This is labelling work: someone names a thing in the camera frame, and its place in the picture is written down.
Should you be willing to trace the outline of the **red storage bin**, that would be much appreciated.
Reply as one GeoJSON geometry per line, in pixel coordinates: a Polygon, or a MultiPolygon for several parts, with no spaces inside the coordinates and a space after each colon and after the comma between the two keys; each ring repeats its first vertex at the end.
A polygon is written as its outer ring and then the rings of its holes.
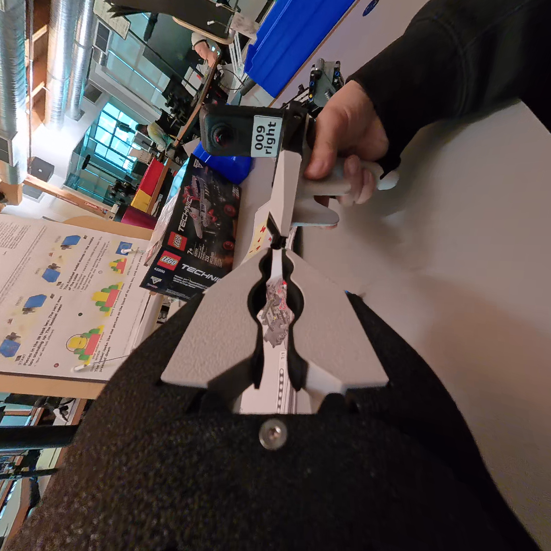
{"type": "Polygon", "coordinates": [[[164,168],[163,162],[153,158],[141,179],[138,190],[152,196],[164,168]]]}

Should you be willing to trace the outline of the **toy building instruction booklet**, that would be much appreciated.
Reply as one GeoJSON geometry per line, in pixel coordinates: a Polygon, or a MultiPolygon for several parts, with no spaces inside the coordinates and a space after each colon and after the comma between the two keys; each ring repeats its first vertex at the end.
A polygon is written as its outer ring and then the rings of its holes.
{"type": "MultiPolygon", "coordinates": [[[[268,249],[272,235],[267,229],[269,199],[275,170],[273,159],[255,160],[250,174],[241,184],[242,200],[238,217],[235,264],[241,265],[268,249]]],[[[286,283],[281,265],[274,261],[267,281],[267,298],[257,319],[261,324],[264,352],[263,376],[258,389],[251,385],[238,399],[240,414],[294,414],[299,412],[287,366],[288,329],[293,314],[286,303],[286,283]]]]}

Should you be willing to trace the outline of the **large blue storage bin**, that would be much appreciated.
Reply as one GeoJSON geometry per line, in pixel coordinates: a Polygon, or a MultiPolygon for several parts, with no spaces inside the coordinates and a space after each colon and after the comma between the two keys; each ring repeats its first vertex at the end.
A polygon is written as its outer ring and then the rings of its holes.
{"type": "Polygon", "coordinates": [[[276,1],[247,49],[245,73],[277,97],[353,4],[276,1]]]}

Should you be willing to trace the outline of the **person's right forearm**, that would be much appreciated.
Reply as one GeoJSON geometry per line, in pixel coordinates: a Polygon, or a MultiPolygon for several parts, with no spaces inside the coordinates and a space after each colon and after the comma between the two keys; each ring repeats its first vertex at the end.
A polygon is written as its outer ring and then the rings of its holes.
{"type": "Polygon", "coordinates": [[[417,132],[521,100],[550,130],[550,1],[429,1],[404,33],[353,73],[382,123],[396,169],[417,132]]]}

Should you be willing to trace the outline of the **white desk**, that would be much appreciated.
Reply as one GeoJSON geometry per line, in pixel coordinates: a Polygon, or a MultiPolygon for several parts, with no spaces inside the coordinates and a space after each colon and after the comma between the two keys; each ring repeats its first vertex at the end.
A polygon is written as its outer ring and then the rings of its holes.
{"type": "Polygon", "coordinates": [[[521,100],[420,129],[400,181],[306,258],[428,361],[501,495],[550,550],[550,131],[521,100]]]}

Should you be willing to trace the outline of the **small blue storage bin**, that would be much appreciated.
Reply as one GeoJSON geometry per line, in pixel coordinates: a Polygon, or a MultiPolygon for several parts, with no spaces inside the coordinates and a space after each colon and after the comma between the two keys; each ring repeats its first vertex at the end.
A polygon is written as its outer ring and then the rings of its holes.
{"type": "Polygon", "coordinates": [[[240,185],[252,169],[252,158],[248,156],[214,156],[204,150],[199,142],[192,154],[204,165],[224,176],[235,185],[240,185]]]}

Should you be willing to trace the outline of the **black curved panel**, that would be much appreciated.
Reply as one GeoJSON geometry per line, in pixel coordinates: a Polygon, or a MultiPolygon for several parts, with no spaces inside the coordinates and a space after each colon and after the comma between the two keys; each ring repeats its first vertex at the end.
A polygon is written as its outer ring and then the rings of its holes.
{"type": "Polygon", "coordinates": [[[221,44],[229,45],[235,37],[230,28],[235,10],[214,1],[108,1],[108,4],[109,12],[116,17],[140,12],[163,14],[221,44]]]}

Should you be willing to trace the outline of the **silver ventilation duct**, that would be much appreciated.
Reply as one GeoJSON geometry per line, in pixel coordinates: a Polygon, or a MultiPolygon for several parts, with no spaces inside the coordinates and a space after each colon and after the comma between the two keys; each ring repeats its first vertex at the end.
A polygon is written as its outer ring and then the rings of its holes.
{"type": "Polygon", "coordinates": [[[25,1],[1,1],[1,181],[10,185],[27,173],[25,31],[25,1]]]}
{"type": "Polygon", "coordinates": [[[51,1],[44,124],[60,130],[79,120],[92,57],[94,1],[51,1]]]}

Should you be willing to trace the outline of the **black toy brick set box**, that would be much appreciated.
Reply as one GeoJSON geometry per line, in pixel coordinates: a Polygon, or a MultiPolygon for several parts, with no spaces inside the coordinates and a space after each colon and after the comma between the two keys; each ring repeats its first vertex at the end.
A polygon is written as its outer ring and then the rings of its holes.
{"type": "Polygon", "coordinates": [[[141,287],[188,301],[232,270],[241,188],[191,154],[158,219],[141,287]]]}

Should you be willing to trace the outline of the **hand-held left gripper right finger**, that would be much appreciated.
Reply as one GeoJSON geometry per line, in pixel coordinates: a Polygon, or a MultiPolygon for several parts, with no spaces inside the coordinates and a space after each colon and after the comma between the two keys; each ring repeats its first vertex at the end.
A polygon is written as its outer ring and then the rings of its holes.
{"type": "Polygon", "coordinates": [[[288,329],[287,365],[293,388],[319,410],[327,395],[384,387],[382,367],[347,293],[293,251],[282,251],[288,329]]]}

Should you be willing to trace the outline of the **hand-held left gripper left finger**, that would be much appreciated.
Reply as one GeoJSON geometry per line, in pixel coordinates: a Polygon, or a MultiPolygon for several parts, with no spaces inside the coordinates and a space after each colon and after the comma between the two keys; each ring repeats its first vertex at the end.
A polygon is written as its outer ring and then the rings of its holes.
{"type": "Polygon", "coordinates": [[[202,294],[162,382],[198,389],[260,387],[265,355],[258,314],[267,300],[272,256],[262,250],[202,294]]]}

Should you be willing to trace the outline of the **toy truck chassis model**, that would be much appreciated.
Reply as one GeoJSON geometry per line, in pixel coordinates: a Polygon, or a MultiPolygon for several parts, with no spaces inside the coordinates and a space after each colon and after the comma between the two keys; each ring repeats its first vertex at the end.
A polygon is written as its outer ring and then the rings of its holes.
{"type": "Polygon", "coordinates": [[[286,108],[291,102],[297,102],[316,118],[327,102],[344,86],[340,61],[326,61],[319,58],[312,65],[307,85],[300,84],[297,94],[282,104],[286,108]]]}

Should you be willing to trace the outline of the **plywood poster board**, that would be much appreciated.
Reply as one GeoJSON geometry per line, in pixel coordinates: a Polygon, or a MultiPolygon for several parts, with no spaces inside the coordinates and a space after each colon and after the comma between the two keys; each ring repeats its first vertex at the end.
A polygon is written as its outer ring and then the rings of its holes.
{"type": "MultiPolygon", "coordinates": [[[[72,217],[63,222],[65,225],[112,233],[126,238],[150,241],[153,231],[103,219],[96,216],[72,217]]],[[[42,377],[1,372],[1,391],[30,395],[68,396],[96,399],[104,389],[106,382],[73,380],[59,377],[42,377]]]]}

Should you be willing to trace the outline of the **white framed sign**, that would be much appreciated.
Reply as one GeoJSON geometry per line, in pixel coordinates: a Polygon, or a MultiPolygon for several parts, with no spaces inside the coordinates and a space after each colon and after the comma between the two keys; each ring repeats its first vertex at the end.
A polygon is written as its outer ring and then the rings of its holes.
{"type": "Polygon", "coordinates": [[[115,6],[107,1],[94,1],[94,14],[103,21],[122,40],[126,40],[131,28],[131,22],[123,15],[115,13],[115,6]]]}

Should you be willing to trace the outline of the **person's right hand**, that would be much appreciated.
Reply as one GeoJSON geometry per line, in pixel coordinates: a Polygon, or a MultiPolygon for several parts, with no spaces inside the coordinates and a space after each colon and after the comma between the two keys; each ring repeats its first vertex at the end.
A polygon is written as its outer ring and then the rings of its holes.
{"type": "Polygon", "coordinates": [[[321,180],[343,158],[344,175],[350,192],[338,197],[343,206],[365,203],[375,191],[375,178],[362,161],[376,162],[386,155],[389,140],[363,87],[352,80],[327,102],[315,126],[310,162],[305,169],[309,180],[321,180]]]}

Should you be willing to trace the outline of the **black square speaker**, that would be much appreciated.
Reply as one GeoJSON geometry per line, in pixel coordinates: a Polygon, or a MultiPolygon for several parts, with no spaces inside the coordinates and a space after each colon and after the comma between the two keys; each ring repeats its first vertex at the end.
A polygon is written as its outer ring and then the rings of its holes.
{"type": "Polygon", "coordinates": [[[55,166],[44,159],[33,156],[29,159],[28,169],[29,175],[47,183],[54,174],[55,166]]]}

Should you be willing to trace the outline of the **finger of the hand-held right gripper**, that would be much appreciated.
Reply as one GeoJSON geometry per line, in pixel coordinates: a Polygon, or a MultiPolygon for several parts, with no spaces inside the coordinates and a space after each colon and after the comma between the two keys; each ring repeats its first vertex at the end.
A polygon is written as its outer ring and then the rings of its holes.
{"type": "Polygon", "coordinates": [[[290,233],[301,162],[301,154],[295,152],[280,152],[277,158],[269,214],[282,238],[290,233]]]}

